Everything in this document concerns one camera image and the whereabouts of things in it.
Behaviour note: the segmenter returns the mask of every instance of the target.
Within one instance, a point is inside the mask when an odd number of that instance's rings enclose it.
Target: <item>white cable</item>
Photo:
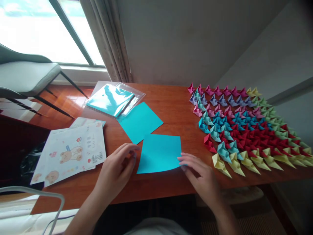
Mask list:
[[[56,214],[56,216],[55,216],[55,218],[53,220],[53,224],[52,224],[51,230],[49,232],[49,235],[52,235],[52,232],[53,232],[53,229],[55,227],[56,221],[58,220],[59,214],[60,214],[60,212],[61,212],[61,210],[63,209],[63,206],[64,206],[64,202],[65,202],[64,196],[62,194],[42,192],[42,191],[39,191],[39,190],[35,190],[35,189],[32,189],[32,188],[27,188],[27,187],[22,187],[22,186],[11,186],[11,187],[0,188],[0,193],[11,192],[11,191],[18,191],[18,192],[31,193],[31,194],[39,194],[41,196],[56,197],[56,198],[61,199],[60,208],[59,208],[59,210],[58,210],[58,212],[57,212],[57,214]]]

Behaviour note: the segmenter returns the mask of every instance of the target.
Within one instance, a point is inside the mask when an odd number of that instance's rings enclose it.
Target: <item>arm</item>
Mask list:
[[[85,200],[66,234],[92,234],[96,222],[128,182],[136,162],[137,145],[123,144],[103,163],[96,185]]]
[[[182,153],[182,156],[179,157],[178,160],[181,161],[181,168],[199,196],[214,213],[219,234],[241,234],[241,229],[231,208],[223,199],[213,169],[199,158],[188,153]],[[200,177],[197,178],[185,165],[194,169],[199,173]]]

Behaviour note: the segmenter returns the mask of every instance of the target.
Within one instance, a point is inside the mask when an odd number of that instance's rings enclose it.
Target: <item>chair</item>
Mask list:
[[[66,80],[88,98],[88,96],[62,72],[61,67],[57,63],[53,63],[42,55],[22,54],[0,44],[0,98],[6,98],[23,108],[41,115],[31,107],[16,100],[34,97],[60,113],[74,119],[74,117],[67,112],[40,97],[40,94],[44,90],[54,95],[47,89],[47,86],[59,74],[62,74]]]

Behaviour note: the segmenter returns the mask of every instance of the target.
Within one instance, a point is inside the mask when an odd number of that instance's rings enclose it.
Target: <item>wooden table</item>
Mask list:
[[[98,91],[108,82],[99,81],[94,89]],[[201,158],[206,164],[213,167],[212,153],[203,145],[206,136],[198,127],[199,117],[193,113],[194,106],[189,102],[190,94],[186,87],[180,86],[159,86],[146,84],[127,84],[137,90],[146,93],[143,101],[160,117],[164,122],[153,134],[177,135],[181,137],[182,151],[191,153]],[[104,139],[106,154],[109,156],[116,148],[126,142],[131,142],[120,124],[100,112],[85,107],[82,117],[106,121],[104,126]],[[195,193],[194,188],[180,168],[160,173],[136,174],[140,161],[140,153],[132,176],[112,203],[123,203],[139,201],[160,197],[178,196]],[[249,185],[267,184],[278,181],[297,180],[313,177],[313,168],[297,166],[291,168],[277,162],[284,171],[272,168],[272,171],[258,168],[261,175],[241,167],[246,177],[234,173],[226,163],[232,179],[216,170],[217,180],[221,188],[237,188]],[[102,164],[95,170],[79,173],[59,183],[44,188],[43,191],[63,194],[65,197],[64,210],[80,208],[84,200],[92,191]],[[32,211],[33,214],[57,211],[60,205],[58,199],[40,197]]]

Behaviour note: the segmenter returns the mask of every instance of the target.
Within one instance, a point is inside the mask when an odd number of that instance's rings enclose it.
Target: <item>chair leg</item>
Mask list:
[[[62,76],[65,77],[65,79],[68,80],[77,90],[79,90],[80,93],[82,93],[84,96],[86,96],[85,93],[84,93],[68,76],[66,76],[65,73],[63,73],[63,71],[61,71],[61,74],[62,74]]]
[[[63,111],[62,109],[58,108],[57,106],[55,106],[54,104],[51,104],[50,102],[46,101],[44,98],[41,98],[40,96],[34,96],[35,99],[43,102],[44,104],[50,106],[51,108],[54,108],[56,111],[59,111],[60,113],[70,117],[71,119],[75,119],[73,116],[71,116],[70,114],[68,114],[67,112]]]
[[[35,113],[35,114],[38,114],[39,116],[42,116],[41,113],[37,112],[36,110],[32,109],[31,107],[29,107],[29,106],[27,106],[27,105],[25,105],[25,104],[19,102],[19,101],[16,100],[16,99],[7,99],[7,100],[11,101],[12,103],[17,104],[18,106],[23,107],[24,109],[27,109],[27,110],[33,112],[33,113]]]
[[[55,98],[58,98],[55,94],[53,94],[52,91],[48,90],[47,88],[45,88],[45,90],[46,90],[47,92],[49,92],[51,95],[53,95]]]

